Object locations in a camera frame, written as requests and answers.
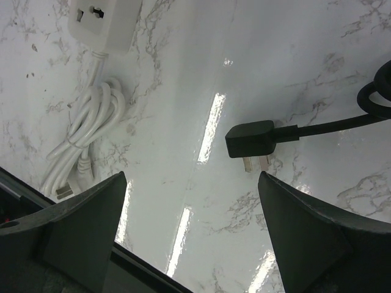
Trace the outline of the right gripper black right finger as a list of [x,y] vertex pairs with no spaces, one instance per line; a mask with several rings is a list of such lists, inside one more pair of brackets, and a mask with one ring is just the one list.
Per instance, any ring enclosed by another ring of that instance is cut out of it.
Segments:
[[261,172],[258,191],[285,292],[390,292],[390,224]]

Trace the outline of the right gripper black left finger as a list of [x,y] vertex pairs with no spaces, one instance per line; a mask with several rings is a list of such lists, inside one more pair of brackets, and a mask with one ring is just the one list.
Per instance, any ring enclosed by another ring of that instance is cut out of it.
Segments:
[[1,292],[101,292],[126,185],[119,172],[1,224]]

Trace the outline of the white power strip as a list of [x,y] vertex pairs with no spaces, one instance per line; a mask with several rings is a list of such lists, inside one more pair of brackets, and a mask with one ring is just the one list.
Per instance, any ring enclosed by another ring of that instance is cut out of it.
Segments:
[[126,54],[142,0],[73,0],[68,31],[94,52]]

